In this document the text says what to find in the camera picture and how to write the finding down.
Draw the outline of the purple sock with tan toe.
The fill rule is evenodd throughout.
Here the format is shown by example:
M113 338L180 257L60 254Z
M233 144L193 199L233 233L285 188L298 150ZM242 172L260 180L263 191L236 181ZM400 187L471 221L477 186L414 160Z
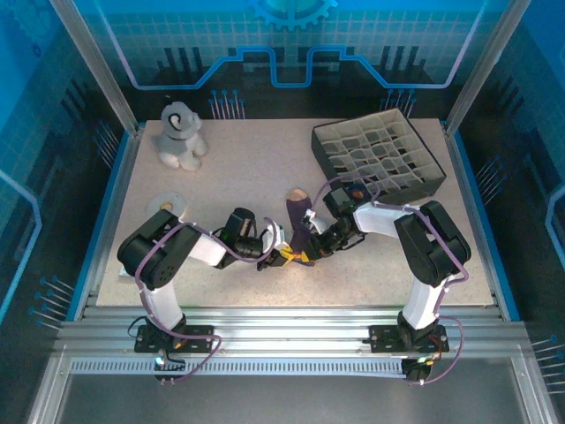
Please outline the purple sock with tan toe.
M302 224L302 219L306 211L311 207L312 201L303 189L294 188L287 193L286 208L292 228L292 237L289 245L291 252L295 255L293 261L306 267L313 267L315 265L315 261L306 259L304 253L312 233Z

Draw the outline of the aluminium front rail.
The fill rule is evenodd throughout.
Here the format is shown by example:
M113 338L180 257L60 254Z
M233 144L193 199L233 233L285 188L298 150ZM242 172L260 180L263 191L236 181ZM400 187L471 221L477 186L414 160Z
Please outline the aluminium front rail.
M396 325L396 311L344 308L195 308L187 321L208 337L175 348L166 337L146 327L139 309L89 307L78 322L62 325L51 361L70 373L75 358L157 356L160 349L178 360L212 358L386 358L434 360L510 360L521 364L533 349L521 322L504 321L495 307L450 307L440 320L449 352L372 353L365 343L373 325Z

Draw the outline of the grey fabric organizer box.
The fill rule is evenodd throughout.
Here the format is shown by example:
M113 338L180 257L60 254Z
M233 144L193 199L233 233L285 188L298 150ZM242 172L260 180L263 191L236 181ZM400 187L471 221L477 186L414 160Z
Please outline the grey fabric organizer box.
M311 147L332 189L364 186L387 204L431 197L447 177L398 108L317 125Z

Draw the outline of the grey and white plush dog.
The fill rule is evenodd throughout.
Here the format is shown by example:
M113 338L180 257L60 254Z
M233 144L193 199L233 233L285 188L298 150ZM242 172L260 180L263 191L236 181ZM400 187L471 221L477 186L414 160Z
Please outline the grey and white plush dog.
M201 157L208 145L200 134L200 116L183 102L168 104L161 114L161 132L152 137L157 154L171 169L195 172L201 167Z

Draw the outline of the white tape roll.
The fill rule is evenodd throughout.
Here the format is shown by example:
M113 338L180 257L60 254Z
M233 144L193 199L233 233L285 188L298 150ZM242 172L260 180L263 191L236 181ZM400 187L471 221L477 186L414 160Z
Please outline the white tape roll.
M160 210L167 210L173 215L180 217L186 209L185 197L176 191L161 192L155 195L147 204L147 218L153 216Z

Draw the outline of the aluminium frame post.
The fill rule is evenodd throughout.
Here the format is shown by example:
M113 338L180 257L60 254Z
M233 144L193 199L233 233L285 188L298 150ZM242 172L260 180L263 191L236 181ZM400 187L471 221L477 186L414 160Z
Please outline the aluminium frame post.
M72 0L49 0L49 2L72 38L118 121L130 136L136 137L139 133L139 123L79 9Z
M478 11L463 38L447 85L441 113L443 129L452 136L459 129L502 52L516 31L531 0L477 0Z

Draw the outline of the black connector box with LED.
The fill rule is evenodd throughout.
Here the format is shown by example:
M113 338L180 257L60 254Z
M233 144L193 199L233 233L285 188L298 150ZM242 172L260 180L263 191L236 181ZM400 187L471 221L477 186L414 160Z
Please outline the black connector box with LED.
M160 349L154 358L154 378L161 386L174 385L176 380L184 375L185 370L185 361L171 358L164 349Z
M434 360L428 358L402 360L402 371L408 382L421 384L432 372Z

